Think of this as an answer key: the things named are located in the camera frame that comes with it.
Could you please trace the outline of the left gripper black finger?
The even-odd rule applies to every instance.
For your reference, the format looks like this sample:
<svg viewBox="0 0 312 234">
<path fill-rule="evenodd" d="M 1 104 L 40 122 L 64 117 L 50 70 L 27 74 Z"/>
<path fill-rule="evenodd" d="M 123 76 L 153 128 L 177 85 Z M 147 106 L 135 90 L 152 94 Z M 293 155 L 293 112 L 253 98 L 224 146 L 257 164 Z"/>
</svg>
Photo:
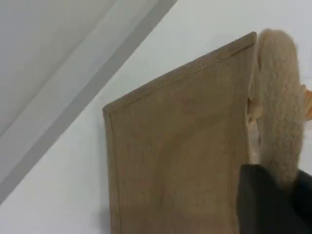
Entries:
<svg viewBox="0 0 312 234">
<path fill-rule="evenodd" d="M 293 205 L 296 213 L 312 232 L 312 176 L 304 171 L 298 172 L 293 188 Z"/>
<path fill-rule="evenodd" d="M 294 234 L 297 216 L 268 172 L 259 165 L 240 168 L 237 217 L 241 234 Z"/>
</svg>

